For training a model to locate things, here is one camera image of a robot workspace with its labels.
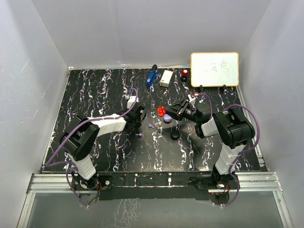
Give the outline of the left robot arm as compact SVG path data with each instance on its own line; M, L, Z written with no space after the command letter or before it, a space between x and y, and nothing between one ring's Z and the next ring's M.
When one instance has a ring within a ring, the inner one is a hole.
M136 104L129 113L123 115L127 110L126 108L117 114L104 116L98 121L93 121L92 117L82 118L77 116L69 128L62 134L60 143L68 137L74 128L88 121L80 126L62 146L65 152L68 153L72 163L76 166L76 173L78 175L76 181L83 188L92 190L98 184L97 171L90 157L90 151L95 140L109 133L131 132L142 125L142 121L146 117L145 107Z

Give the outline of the orange earbud charging case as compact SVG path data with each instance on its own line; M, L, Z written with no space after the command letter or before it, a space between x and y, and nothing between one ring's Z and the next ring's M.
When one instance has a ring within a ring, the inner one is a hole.
M158 112L160 117L163 117L166 114L166 111L164 110L163 106L157 108L157 112Z

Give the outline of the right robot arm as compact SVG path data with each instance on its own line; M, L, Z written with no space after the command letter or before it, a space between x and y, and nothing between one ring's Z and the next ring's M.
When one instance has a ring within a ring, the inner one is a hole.
M221 152L210 174L200 174L194 178L197 185L223 188L236 176L234 175L235 163L242 152L247 152L244 147L256 135L251 122L245 117L241 109L246 107L238 104L229 106L222 112L211 112L211 107L206 103L197 106L187 99L164 107L167 115L181 121L184 118L194 122L196 135L203 139L219 135L221 139Z

